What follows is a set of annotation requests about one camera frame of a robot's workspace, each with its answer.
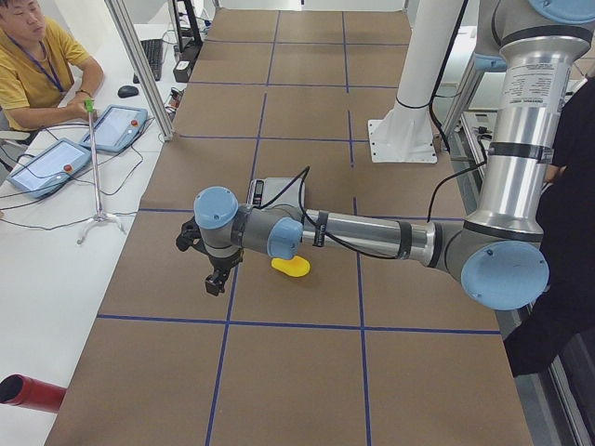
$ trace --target tripod stand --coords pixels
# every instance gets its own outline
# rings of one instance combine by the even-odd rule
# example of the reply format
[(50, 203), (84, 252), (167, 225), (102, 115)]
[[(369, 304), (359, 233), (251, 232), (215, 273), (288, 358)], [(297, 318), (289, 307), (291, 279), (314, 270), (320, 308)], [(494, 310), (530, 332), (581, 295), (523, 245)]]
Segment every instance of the tripod stand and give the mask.
[(101, 190), (99, 188), (99, 166), (97, 161), (97, 144), (95, 141), (95, 124), (93, 122), (93, 99), (89, 98), (85, 100), (85, 107), (89, 115), (89, 137), (91, 140), (91, 163), (93, 164), (93, 183), (95, 184), (95, 215), (89, 218), (83, 229), (81, 235), (76, 241), (77, 244), (83, 244), (86, 235), (94, 225), (101, 225), (104, 223), (115, 223), (118, 225), (120, 231), (126, 234), (122, 220), (114, 214), (109, 214), (103, 210), (103, 204), (101, 203)]

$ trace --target keyboard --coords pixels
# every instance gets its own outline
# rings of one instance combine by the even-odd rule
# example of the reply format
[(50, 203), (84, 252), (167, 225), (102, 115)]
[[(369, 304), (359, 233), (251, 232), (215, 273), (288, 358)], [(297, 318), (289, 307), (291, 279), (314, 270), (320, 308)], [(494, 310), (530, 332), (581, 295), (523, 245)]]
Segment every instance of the keyboard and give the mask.
[[(155, 81), (161, 79), (161, 66), (163, 65), (163, 41), (161, 39), (149, 39), (149, 40), (141, 40), (140, 44), (142, 45), (142, 49), (147, 56), (147, 61), (149, 61), (149, 66), (151, 67), (152, 75), (155, 78)], [(134, 84), (139, 83), (139, 78), (134, 75), (132, 79)]]

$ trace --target green marker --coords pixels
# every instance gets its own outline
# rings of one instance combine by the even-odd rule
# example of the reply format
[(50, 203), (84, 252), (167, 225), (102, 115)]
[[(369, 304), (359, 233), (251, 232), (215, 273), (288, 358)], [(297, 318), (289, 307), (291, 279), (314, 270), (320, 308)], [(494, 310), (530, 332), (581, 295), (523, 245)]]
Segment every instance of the green marker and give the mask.
[(92, 98), (85, 99), (85, 108), (89, 113), (93, 112), (93, 99)]

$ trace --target person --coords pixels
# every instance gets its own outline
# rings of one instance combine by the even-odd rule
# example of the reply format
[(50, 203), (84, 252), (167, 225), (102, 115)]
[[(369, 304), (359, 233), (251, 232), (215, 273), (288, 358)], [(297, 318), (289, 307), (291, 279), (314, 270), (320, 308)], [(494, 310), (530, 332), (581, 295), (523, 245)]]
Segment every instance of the person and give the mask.
[(552, 147), (536, 214), (549, 289), (504, 341), (514, 376), (547, 369), (575, 334), (595, 327), (595, 79), (563, 107)]
[[(83, 72), (80, 88), (58, 107), (73, 86), (69, 64)], [(88, 119), (103, 70), (73, 37), (44, 16), (36, 0), (0, 0), (0, 107), (14, 130), (30, 131), (72, 119)]]

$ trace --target yellow shirt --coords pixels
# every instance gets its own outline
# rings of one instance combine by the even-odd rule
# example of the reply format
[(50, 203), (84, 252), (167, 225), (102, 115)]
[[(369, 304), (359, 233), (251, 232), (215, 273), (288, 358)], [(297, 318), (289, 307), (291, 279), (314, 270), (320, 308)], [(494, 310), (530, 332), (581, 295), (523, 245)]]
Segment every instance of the yellow shirt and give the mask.
[[(47, 58), (41, 65), (52, 76), (54, 67), (64, 93), (73, 86), (73, 74), (69, 62), (78, 65), (89, 54), (74, 38), (62, 29), (53, 19), (46, 18), (46, 37), (42, 41)], [(4, 31), (0, 30), (0, 107), (5, 110), (22, 107), (56, 107), (62, 94), (45, 74), (29, 59), (18, 46), (13, 44)], [(8, 117), (10, 126), (20, 127)]]

